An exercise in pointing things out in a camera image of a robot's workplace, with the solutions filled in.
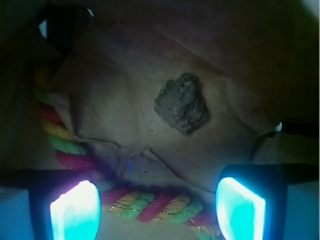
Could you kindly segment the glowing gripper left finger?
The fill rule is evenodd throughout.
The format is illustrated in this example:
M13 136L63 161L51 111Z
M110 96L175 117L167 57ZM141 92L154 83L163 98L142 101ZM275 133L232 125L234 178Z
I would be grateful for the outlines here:
M93 240L100 203L87 170L19 170L0 178L0 238Z

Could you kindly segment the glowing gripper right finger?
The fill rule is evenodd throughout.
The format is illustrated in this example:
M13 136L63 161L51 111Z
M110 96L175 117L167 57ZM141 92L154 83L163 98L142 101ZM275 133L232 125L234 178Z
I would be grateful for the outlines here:
M227 240L318 240L319 166L228 165L217 184L215 208Z

